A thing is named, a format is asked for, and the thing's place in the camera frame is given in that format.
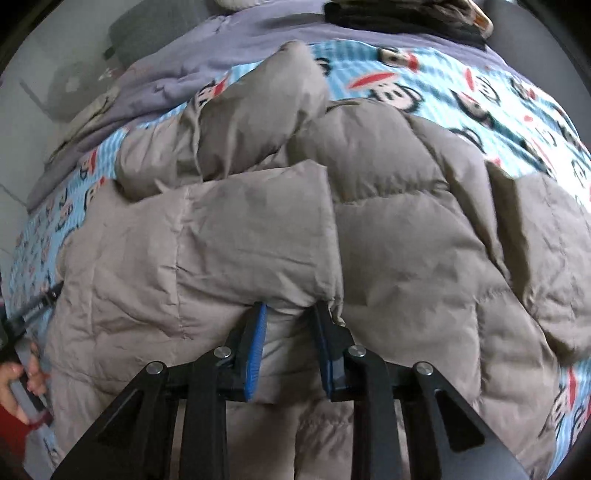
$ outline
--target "blue patterned bedsheet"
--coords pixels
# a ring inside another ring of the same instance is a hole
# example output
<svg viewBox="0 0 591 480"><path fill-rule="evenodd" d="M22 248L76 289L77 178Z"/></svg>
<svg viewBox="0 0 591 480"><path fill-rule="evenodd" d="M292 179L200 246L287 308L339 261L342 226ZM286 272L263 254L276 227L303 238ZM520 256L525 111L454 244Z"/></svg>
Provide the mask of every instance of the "blue patterned bedsheet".
<svg viewBox="0 0 591 480"><path fill-rule="evenodd" d="M432 48L397 50L349 40L313 45L334 100L371 97L425 117L460 135L489 161L518 177L543 171L591 211L591 155L556 101L533 85L493 69L479 70ZM258 63L232 68L198 93L200 104L221 93ZM180 105L155 122L181 112ZM20 305L54 283L64 239L84 221L94 193L115 177L123 127L82 159L79 168L30 218L17 242L8 280L7 307ZM50 313L30 332L43 345ZM553 410L557 453L566 455L591 415L591 360L563 369Z"/></svg>

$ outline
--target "gray down jacket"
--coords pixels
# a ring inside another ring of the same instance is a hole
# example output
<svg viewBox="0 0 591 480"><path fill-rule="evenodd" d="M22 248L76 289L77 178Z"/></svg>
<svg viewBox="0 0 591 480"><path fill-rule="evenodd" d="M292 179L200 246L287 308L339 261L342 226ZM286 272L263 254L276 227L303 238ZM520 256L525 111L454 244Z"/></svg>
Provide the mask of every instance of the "gray down jacket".
<svg viewBox="0 0 591 480"><path fill-rule="evenodd" d="M231 477L348 478L352 405L324 400L295 321L325 299L387 361L434 364L545 478L558 366L591 354L590 219L552 179L510 179L389 105L329 101L301 43L130 132L116 168L60 256L47 351L65 452L146 363L196 359L263 300L259 391L228 407Z"/></svg>

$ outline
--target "purple blanket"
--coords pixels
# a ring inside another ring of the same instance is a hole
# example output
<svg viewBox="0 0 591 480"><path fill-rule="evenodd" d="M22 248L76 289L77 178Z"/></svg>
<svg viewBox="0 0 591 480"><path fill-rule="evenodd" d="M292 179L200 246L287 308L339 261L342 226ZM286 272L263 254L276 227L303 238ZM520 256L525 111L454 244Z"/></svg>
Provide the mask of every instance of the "purple blanket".
<svg viewBox="0 0 591 480"><path fill-rule="evenodd" d="M432 35L388 35L327 24L320 13L324 3L279 0L231 16L214 17L137 61L118 80L121 93L95 130L64 149L37 181L27 200L29 211L67 177L84 153L119 127L157 118L234 65L262 60L290 40L317 43L343 38L377 46L432 47L471 66L488 65L517 74L491 49L481 51Z"/></svg>

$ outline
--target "black cloth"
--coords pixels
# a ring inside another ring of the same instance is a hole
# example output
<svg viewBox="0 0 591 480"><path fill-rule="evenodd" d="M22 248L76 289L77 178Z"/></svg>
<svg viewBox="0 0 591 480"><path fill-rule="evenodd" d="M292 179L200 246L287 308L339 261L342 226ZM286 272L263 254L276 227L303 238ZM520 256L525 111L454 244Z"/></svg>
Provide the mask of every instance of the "black cloth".
<svg viewBox="0 0 591 480"><path fill-rule="evenodd" d="M477 26L453 22L444 22L423 12L397 8L392 2L379 7L358 4L351 7L329 2L324 5L326 22L355 30L369 30L380 33L428 33L463 45L484 50L486 42Z"/></svg>

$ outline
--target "finger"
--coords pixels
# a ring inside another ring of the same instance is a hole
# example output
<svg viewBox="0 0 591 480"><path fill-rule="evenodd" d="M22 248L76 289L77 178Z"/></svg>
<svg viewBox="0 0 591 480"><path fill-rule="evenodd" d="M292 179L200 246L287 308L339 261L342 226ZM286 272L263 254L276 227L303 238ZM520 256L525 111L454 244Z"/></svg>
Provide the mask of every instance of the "finger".
<svg viewBox="0 0 591 480"><path fill-rule="evenodd" d="M10 382L22 375L24 369L18 364L0 365L0 406L11 415L17 416L18 403L10 390Z"/></svg>
<svg viewBox="0 0 591 480"><path fill-rule="evenodd" d="M47 393L44 375L37 374L29 378L29 381L27 382L27 390L37 396Z"/></svg>
<svg viewBox="0 0 591 480"><path fill-rule="evenodd" d="M29 425L31 423L31 421L29 420L29 417L27 417L27 414L20 406L17 407L17 412L15 414L15 417L18 418L25 425Z"/></svg>
<svg viewBox="0 0 591 480"><path fill-rule="evenodd" d="M41 371L41 364L39 363L39 350L37 345L31 344L31 358L29 359L29 376L37 375Z"/></svg>
<svg viewBox="0 0 591 480"><path fill-rule="evenodd" d="M18 379L24 368L22 365L7 362L0 365L0 385L8 385L11 381Z"/></svg>

